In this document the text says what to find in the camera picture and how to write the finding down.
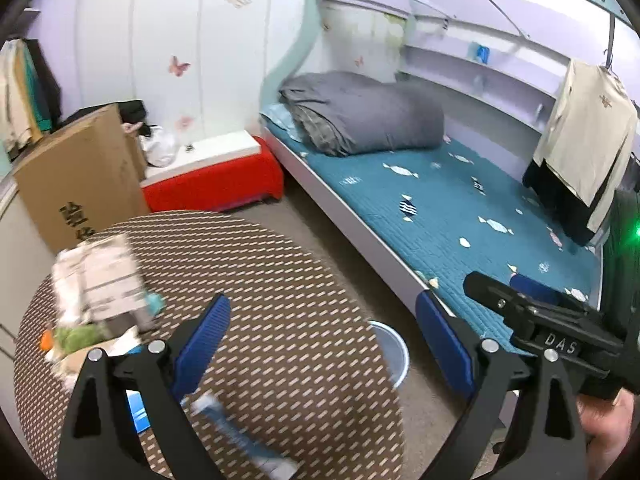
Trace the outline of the person's right hand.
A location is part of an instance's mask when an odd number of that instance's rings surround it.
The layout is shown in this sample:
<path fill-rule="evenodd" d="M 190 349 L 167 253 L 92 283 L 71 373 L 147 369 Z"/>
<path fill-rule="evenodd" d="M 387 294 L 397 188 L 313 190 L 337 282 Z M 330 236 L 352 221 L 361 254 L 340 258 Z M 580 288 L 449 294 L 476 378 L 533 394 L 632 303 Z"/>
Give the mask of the person's right hand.
<path fill-rule="evenodd" d="M 588 478 L 600 479 L 629 441 L 636 397 L 620 389 L 614 400 L 581 394 L 576 404 L 582 429 L 591 438 L 587 444 Z"/>

